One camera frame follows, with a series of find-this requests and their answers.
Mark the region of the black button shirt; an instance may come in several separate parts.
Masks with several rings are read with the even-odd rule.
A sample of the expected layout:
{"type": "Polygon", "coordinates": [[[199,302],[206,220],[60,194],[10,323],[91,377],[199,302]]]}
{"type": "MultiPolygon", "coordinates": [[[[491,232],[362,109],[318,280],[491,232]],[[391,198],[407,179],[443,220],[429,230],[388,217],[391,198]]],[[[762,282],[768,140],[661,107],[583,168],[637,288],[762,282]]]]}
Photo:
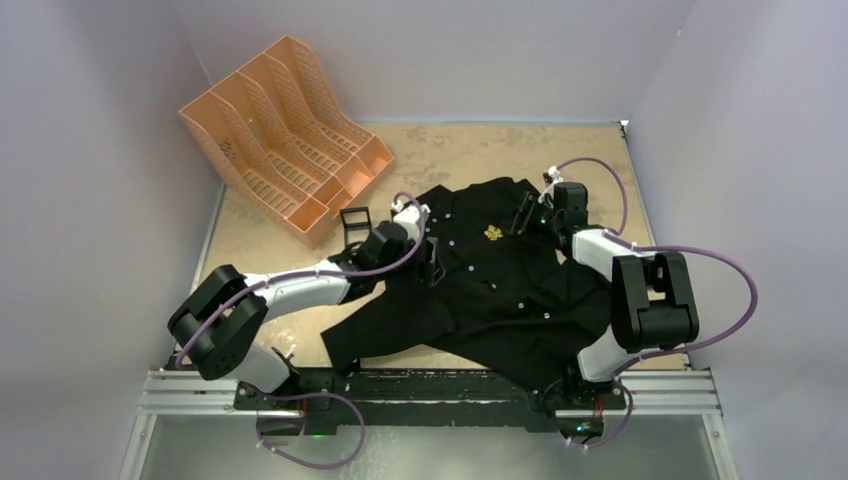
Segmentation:
{"type": "Polygon", "coordinates": [[[424,344],[483,365],[528,389],[564,375],[568,358],[610,323],[606,280],[524,236],[508,233],[526,180],[500,177],[460,190],[436,186],[418,200],[440,241],[445,277],[419,284],[388,279],[384,291],[322,333],[332,366],[424,344]],[[489,241],[484,231],[504,237],[489,241]]]}

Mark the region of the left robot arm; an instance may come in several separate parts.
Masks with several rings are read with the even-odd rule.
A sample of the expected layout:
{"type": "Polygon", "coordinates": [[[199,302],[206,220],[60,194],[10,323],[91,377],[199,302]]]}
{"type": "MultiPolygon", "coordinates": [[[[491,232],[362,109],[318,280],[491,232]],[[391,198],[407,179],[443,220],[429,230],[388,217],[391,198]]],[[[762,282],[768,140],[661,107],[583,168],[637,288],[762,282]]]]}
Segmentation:
{"type": "Polygon", "coordinates": [[[437,241],[415,224],[383,221],[362,241],[317,264],[272,274],[215,268],[176,309],[167,328],[180,347],[177,369],[205,380],[232,379],[259,391],[272,408],[297,399],[296,369],[257,335],[270,320],[313,307],[350,303],[402,274],[429,275],[437,241]]]}

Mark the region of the gold leaf brooch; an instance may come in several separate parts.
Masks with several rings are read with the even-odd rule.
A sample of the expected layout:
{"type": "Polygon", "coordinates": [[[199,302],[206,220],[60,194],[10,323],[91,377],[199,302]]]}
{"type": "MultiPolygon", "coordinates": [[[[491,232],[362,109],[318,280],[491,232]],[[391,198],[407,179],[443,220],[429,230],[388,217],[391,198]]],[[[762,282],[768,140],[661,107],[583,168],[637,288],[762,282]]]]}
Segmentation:
{"type": "Polygon", "coordinates": [[[494,225],[489,225],[484,231],[484,235],[489,241],[497,241],[504,237],[502,230],[494,225]]]}

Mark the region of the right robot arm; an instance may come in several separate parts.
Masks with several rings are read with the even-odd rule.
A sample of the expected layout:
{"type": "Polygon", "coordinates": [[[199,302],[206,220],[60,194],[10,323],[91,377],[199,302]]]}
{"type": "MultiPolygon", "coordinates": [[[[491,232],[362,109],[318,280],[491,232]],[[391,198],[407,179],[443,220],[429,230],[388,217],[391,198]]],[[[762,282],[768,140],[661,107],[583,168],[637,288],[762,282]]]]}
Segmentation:
{"type": "Polygon", "coordinates": [[[633,362],[696,339],[700,325],[685,258],[642,251],[588,222],[588,191],[577,182],[551,182],[525,192],[509,232],[561,251],[610,286],[610,324],[593,344],[571,356],[561,381],[564,399],[584,407],[609,390],[633,362]]]}

